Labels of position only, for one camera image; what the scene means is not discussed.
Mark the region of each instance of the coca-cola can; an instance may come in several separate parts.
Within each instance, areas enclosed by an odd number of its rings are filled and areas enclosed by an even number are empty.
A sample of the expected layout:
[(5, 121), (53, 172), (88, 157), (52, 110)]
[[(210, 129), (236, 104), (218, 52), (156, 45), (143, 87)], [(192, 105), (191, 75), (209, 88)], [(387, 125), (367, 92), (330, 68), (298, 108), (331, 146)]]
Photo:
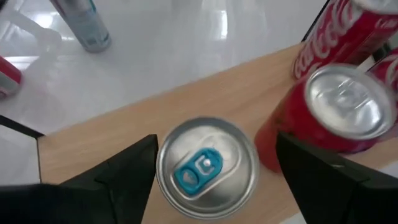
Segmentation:
[[(369, 73), (380, 79), (393, 92), (396, 108), (398, 109), (398, 48), (392, 50), (387, 57), (373, 65), (369, 69)], [(389, 132), (383, 135), (381, 141), (395, 137), (398, 137), (398, 121)]]
[(378, 142), (396, 120), (390, 91), (351, 65), (327, 65), (301, 78), (254, 139), (260, 161), (280, 172), (277, 133), (334, 152), (359, 152)]
[(397, 1), (331, 0), (296, 58), (293, 76), (329, 63), (359, 65), (397, 30)]
[(21, 71), (0, 57), (0, 99), (15, 93), (19, 89), (21, 81)]

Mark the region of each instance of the shiny floor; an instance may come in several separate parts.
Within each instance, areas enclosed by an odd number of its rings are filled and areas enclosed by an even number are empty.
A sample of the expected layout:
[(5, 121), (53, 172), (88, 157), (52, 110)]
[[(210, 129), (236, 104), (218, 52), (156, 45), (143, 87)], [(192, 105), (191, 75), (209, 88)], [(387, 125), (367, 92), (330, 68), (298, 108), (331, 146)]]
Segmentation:
[(8, 1), (0, 55), (24, 83), (0, 114), (57, 131), (299, 43), (325, 1), (95, 0), (113, 39), (100, 54), (82, 49), (49, 0)]

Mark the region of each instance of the can pull tab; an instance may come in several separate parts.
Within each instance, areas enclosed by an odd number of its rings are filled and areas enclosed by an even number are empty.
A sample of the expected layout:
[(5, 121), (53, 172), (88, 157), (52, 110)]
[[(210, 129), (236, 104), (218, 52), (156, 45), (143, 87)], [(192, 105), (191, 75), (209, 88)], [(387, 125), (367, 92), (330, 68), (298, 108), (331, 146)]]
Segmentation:
[(178, 168), (174, 176), (185, 193), (195, 195), (221, 172), (221, 168), (223, 168), (221, 154), (213, 148), (203, 148)]

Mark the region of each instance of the wooden table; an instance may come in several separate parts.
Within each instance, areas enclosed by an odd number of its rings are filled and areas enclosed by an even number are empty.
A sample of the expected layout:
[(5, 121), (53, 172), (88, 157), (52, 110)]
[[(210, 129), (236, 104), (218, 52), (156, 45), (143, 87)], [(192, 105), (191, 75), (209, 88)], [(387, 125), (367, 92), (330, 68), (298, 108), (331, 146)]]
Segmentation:
[[(292, 86), (290, 69), (302, 45), (266, 55), (216, 75), (180, 86), (133, 105), (106, 113), (39, 139), (43, 182), (61, 183), (143, 138), (158, 134), (160, 143), (176, 125), (199, 115), (218, 116), (253, 137)], [(393, 145), (379, 144), (350, 159), (379, 168), (398, 159)], [(217, 223), (279, 223), (299, 209), (283, 177), (261, 169), (249, 203), (231, 218)], [(154, 183), (143, 223), (201, 223), (179, 214)]]

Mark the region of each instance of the silver can lid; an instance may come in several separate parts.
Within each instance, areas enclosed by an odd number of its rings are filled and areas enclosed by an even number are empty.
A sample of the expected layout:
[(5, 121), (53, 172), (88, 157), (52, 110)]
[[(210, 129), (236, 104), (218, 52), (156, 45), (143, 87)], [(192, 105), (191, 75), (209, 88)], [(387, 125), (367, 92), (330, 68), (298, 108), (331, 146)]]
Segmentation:
[(311, 114), (346, 139), (372, 139), (391, 129), (397, 111), (393, 95), (375, 78), (348, 65), (327, 65), (305, 84)]
[(201, 117), (177, 126), (166, 137), (156, 171), (173, 207), (192, 218), (214, 220), (249, 200), (259, 159), (253, 143), (233, 124)]

